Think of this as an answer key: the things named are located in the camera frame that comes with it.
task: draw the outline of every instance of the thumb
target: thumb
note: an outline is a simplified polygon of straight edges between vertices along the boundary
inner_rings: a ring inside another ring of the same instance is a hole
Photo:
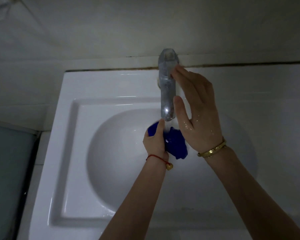
[[[157,130],[155,131],[155,135],[163,136],[164,134],[164,119],[160,119]]]
[[[187,127],[193,129],[192,123],[190,122],[186,112],[185,104],[180,96],[174,96],[173,105],[181,133],[184,133]]]

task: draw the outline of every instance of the bangle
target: bangle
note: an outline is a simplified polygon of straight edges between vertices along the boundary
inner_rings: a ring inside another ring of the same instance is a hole
[[[226,145],[227,141],[222,137],[222,143],[220,145],[218,145],[215,148],[212,148],[211,150],[208,150],[206,152],[203,153],[198,153],[198,157],[211,157],[212,155],[215,155],[216,153],[218,153],[221,149],[227,147]]]
[[[167,169],[168,171],[171,170],[171,169],[173,168],[172,163],[163,160],[161,157],[158,157],[158,156],[156,156],[156,155],[151,154],[151,155],[149,155],[149,156],[147,157],[146,160],[148,160],[149,157],[156,157],[156,158],[159,158],[160,160],[162,160],[162,161],[166,164],[166,169]]]

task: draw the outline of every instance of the faucet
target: faucet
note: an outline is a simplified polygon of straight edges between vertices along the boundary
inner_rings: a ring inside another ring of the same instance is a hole
[[[164,49],[158,59],[159,87],[161,89],[161,118],[171,121],[176,117],[174,113],[173,97],[176,96],[176,81],[171,77],[171,72],[179,64],[176,52]]]

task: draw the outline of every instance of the red string bracelet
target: red string bracelet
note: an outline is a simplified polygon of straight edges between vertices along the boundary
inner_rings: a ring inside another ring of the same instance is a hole
[[[151,155],[149,155],[149,156],[147,157],[146,160],[148,160],[149,157],[156,157],[156,158],[159,158],[160,160],[162,160],[162,161],[166,164],[166,169],[167,169],[168,171],[171,170],[171,169],[173,168],[172,163],[163,160],[163,159],[162,159],[161,157],[159,157],[159,156],[156,156],[156,155],[151,154]]]

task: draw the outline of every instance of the right hand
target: right hand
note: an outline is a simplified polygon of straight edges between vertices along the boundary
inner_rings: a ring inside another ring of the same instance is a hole
[[[180,131],[188,144],[204,153],[222,143],[222,132],[211,82],[177,65],[171,73],[184,91],[192,118],[189,119],[180,96],[173,99]]]

